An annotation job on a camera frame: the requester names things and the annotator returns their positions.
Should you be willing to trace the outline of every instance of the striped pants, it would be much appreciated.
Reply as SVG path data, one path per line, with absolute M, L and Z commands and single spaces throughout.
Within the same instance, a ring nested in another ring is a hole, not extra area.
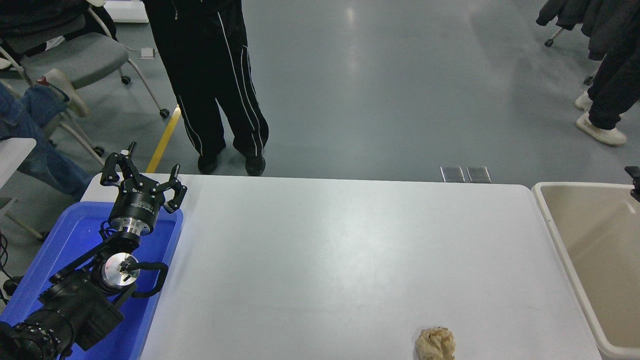
M 262 155 L 269 128 L 251 80 L 240 2 L 203 14 L 180 14 L 171 0 L 152 3 L 149 23 L 193 147 L 205 156 L 225 148 L 221 108 L 234 147 Z

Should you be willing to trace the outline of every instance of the black jacket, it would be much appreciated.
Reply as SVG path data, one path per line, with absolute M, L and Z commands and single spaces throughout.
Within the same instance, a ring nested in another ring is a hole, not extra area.
M 639 10 L 640 0 L 547 0 L 536 23 L 545 26 L 557 17 L 556 25 L 563 29 L 582 24 L 582 33 L 589 37 L 589 59 L 602 60 Z
M 86 0 L 0 0 L 0 35 L 28 35 L 64 25 L 87 9 Z

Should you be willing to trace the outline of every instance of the blue tray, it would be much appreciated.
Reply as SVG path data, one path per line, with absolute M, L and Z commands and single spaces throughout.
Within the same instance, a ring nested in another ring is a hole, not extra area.
M 98 245 L 100 223 L 107 220 L 113 203 L 78 202 L 66 209 L 33 260 L 24 279 L 0 321 L 15 325 L 42 306 L 38 296 L 51 286 L 49 277 L 80 255 Z M 142 236 L 140 247 L 133 252 L 139 261 L 162 261 L 171 265 L 178 237 L 182 230 L 182 211 L 167 214 L 160 211 L 154 232 Z M 142 271 L 136 281 L 138 291 L 150 290 L 157 272 Z M 120 308 L 125 319 L 106 338 L 85 352 L 74 345 L 69 360 L 137 360 L 147 339 L 151 319 L 162 293 L 147 299 L 125 301 Z

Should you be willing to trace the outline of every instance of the yellow tape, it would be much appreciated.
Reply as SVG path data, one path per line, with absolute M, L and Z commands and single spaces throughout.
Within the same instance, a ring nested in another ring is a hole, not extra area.
M 156 151 L 151 157 L 151 161 L 149 161 L 149 166 L 147 166 L 145 172 L 156 172 L 156 168 L 162 159 L 162 155 L 164 154 L 167 144 L 169 144 L 169 140 L 171 139 L 171 135 L 173 134 L 173 130 L 175 129 L 175 125 L 178 123 L 178 119 L 181 114 L 180 106 L 176 105 L 173 115 L 171 115 L 171 119 L 169 119 L 169 124 L 166 125 L 164 134 L 162 134 L 162 138 L 160 138 L 160 142 L 158 143 Z

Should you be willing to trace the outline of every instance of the floor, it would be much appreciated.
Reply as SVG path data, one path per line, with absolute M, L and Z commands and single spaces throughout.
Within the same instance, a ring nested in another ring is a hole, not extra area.
M 535 23 L 539 3 L 244 0 L 253 82 L 271 129 L 263 176 L 441 182 L 441 166 L 486 166 L 494 183 L 630 184 L 623 168 L 638 165 L 637 106 L 619 125 L 629 137 L 622 147 L 575 127 L 581 112 L 573 100 L 598 64 L 587 59 L 588 38 L 579 31 L 543 45 L 557 28 Z M 133 49 L 154 47 L 148 24 L 118 24 L 118 39 Z M 161 60 L 131 56 L 173 111 Z M 168 119 L 134 71 L 125 72 L 128 86 L 112 74 L 79 90 L 92 108 L 79 121 L 107 153 L 136 141 L 134 162 L 144 171 Z M 207 86 L 207 74 L 193 76 Z M 15 74 L 0 77 L 24 89 Z M 226 137 L 231 144 L 228 127 Z M 62 130 L 53 139 L 87 171 L 100 171 Z M 180 120 L 156 172 L 180 163 L 195 174 L 196 159 Z M 246 175 L 231 146 L 215 174 Z M 73 204 L 22 174 L 0 196 L 18 197 L 12 212 L 39 231 Z M 7 218 L 0 229 L 10 242 L 9 273 L 23 274 L 40 243 Z

